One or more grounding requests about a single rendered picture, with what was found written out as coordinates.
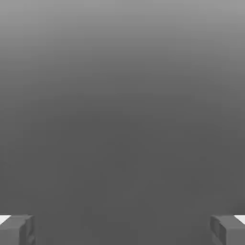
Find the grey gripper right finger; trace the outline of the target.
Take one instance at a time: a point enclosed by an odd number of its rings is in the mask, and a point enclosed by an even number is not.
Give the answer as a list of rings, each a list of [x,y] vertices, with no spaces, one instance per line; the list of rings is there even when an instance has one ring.
[[[213,245],[245,245],[245,215],[212,215],[209,226]]]

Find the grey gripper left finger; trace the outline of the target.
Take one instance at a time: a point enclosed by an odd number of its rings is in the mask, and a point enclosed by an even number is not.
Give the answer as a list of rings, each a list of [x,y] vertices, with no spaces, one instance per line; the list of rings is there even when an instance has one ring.
[[[36,245],[35,216],[0,215],[0,245]]]

